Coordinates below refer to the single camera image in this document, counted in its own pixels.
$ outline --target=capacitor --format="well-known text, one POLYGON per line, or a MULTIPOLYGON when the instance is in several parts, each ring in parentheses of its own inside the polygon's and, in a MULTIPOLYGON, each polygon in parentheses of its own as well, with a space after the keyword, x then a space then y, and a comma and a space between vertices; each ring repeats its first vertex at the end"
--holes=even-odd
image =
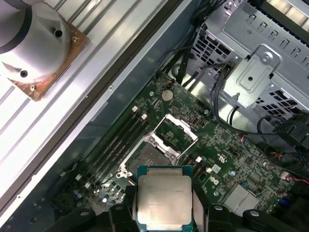
POLYGON ((267 168, 268 170, 274 170, 274 169, 276 168, 276 166, 274 166, 273 164, 269 163, 269 164, 266 166, 266 168, 267 168))
POLYGON ((276 193, 276 195, 278 195, 279 197, 283 197, 283 192, 281 192, 280 190, 277 190, 275 193, 276 193))
POLYGON ((235 176, 236 176, 236 172, 230 171, 230 176, 231 176, 231 177, 235 177, 235 176))
POLYGON ((102 202, 103 202, 103 203, 106 203, 107 200, 108 200, 108 198, 109 198, 109 195, 105 195, 105 196, 103 197, 103 199, 102 199, 102 202))

